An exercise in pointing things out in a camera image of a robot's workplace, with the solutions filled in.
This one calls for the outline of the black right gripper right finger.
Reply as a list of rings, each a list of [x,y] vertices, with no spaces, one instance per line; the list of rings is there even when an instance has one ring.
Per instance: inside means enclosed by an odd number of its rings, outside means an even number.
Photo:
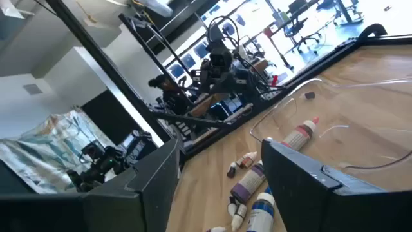
[[[261,158],[287,231],[411,231],[410,191],[386,191],[272,139]]]

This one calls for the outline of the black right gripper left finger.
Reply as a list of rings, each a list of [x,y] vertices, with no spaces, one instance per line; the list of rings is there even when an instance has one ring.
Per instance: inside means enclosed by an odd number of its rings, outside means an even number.
[[[171,139],[87,193],[1,195],[1,231],[165,231],[179,158]]]

